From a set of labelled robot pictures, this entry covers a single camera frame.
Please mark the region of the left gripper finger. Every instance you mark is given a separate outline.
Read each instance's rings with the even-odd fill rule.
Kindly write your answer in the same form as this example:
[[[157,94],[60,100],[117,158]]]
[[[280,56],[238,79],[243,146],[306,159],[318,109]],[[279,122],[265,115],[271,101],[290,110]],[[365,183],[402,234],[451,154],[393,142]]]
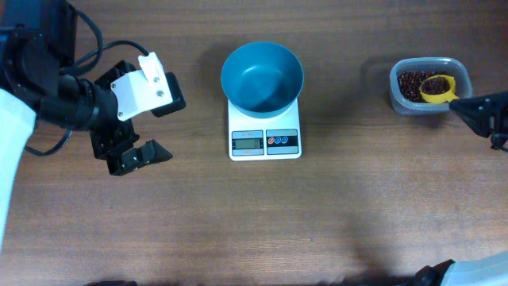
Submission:
[[[182,110],[187,105],[175,74],[167,72],[165,75],[173,102],[151,110],[152,114],[157,118]]]
[[[112,176],[123,176],[150,164],[158,164],[173,158],[173,154],[157,141],[147,141],[139,148],[132,148],[120,155],[106,159]]]

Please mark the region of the red adzuki beans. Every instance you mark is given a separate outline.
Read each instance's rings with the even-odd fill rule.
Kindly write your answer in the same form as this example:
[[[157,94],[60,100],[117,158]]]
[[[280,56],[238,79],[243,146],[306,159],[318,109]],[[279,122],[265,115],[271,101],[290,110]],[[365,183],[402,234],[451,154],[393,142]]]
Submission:
[[[419,70],[399,72],[397,81],[402,96],[411,102],[426,103],[420,95],[419,87],[424,80],[434,75],[446,75],[446,73],[444,71]]]

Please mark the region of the white digital kitchen scale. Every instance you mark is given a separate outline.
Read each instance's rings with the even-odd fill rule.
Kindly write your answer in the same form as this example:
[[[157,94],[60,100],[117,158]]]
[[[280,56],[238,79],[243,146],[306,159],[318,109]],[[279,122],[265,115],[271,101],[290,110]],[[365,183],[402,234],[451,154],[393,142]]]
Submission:
[[[229,158],[233,161],[287,160],[302,155],[302,134],[295,99],[273,117],[255,118],[228,101]]]

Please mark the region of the blue plastic bowl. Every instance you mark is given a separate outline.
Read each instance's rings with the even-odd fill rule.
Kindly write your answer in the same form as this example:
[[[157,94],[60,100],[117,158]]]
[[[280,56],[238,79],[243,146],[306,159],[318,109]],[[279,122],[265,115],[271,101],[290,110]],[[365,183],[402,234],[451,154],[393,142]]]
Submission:
[[[269,41],[245,44],[225,60],[221,87],[241,113],[271,118],[285,112],[301,94],[305,73],[288,48]]]

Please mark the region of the clear plastic container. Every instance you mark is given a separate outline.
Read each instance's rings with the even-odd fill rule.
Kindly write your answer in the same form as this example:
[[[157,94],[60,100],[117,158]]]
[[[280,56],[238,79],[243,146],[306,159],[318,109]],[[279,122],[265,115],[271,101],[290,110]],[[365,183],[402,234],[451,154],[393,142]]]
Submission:
[[[390,99],[394,111],[402,115],[428,115],[449,112],[448,103],[432,104],[411,102],[399,88],[397,76],[402,72],[444,72],[456,81],[456,95],[461,99],[471,98],[473,89],[466,67],[449,57],[418,57],[400,60],[390,71]]]

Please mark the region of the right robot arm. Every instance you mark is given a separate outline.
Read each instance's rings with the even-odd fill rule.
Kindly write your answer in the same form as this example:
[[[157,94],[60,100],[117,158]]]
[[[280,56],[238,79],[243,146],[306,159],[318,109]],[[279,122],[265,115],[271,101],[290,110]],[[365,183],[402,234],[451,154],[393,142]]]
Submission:
[[[449,109],[478,136],[491,140],[491,148],[507,151],[507,93],[455,99]],[[408,285],[506,285],[507,252],[476,261],[448,260],[425,266]]]

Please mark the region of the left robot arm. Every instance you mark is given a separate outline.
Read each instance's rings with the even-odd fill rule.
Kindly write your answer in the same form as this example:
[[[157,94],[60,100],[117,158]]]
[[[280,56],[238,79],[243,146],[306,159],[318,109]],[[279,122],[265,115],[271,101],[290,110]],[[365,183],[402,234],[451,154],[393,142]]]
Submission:
[[[163,117],[186,105],[175,75],[154,52],[120,61],[98,79],[92,71],[109,48],[97,25],[66,0],[8,1],[1,18],[1,217],[7,219],[17,168],[38,121],[64,133],[90,134],[95,158],[123,176],[171,159],[156,141],[136,147],[132,120]]]

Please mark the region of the yellow plastic measuring scoop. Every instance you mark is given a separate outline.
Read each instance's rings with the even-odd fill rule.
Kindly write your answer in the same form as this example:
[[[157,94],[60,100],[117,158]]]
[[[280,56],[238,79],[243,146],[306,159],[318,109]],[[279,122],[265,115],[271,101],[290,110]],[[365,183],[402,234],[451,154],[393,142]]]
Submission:
[[[419,92],[427,103],[441,104],[459,99],[456,95],[456,80],[450,75],[434,75],[424,80]]]

